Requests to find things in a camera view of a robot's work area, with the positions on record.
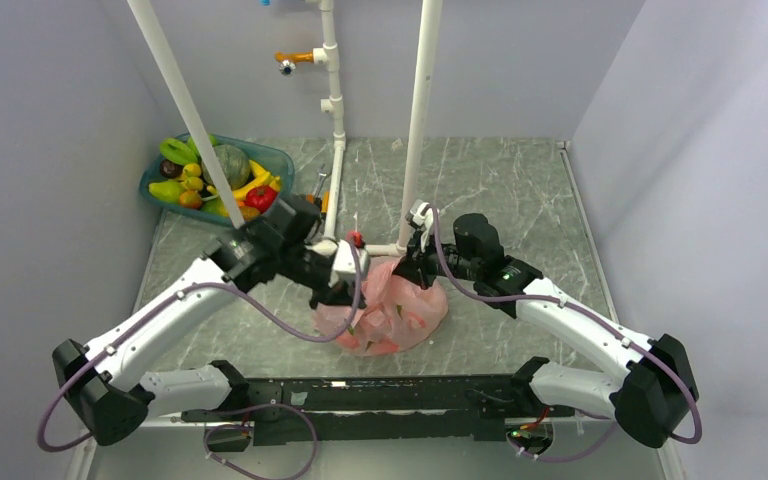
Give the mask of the pink peach-print plastic bag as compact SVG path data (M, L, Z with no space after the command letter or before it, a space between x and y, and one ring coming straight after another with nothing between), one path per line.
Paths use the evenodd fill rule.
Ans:
M422 289L394 274L396 257L372 260L362 283L366 307L336 344L355 356L389 355L426 341L446 317L449 304L438 282Z

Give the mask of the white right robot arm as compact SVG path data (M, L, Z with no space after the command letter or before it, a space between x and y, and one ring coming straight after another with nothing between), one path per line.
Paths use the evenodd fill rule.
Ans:
M699 391L678 339L668 334L654 339L572 298L539 269L506 254L483 214L458 217L452 244L440 241L439 212L430 203L418 201L405 220L413 234L397 276L423 289L445 277L466 297L548 331L595 365L589 371L544 357L529 359L510 378L517 411L574 409L614 421L650 448L669 440L701 441Z

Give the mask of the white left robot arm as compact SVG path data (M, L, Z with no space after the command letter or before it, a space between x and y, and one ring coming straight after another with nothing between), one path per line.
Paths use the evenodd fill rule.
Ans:
M359 234L313 244L320 211L302 198L278 198L262 215L212 240L178 279L136 314L84 344L66 340L52 353L60 397L101 446L145 420L201 410L224 420L252 403L249 383L229 362L153 372L168 349L217 311L242 299L284 331L298 330L250 296L277 276L310 289L311 307L364 307L361 283L370 257Z

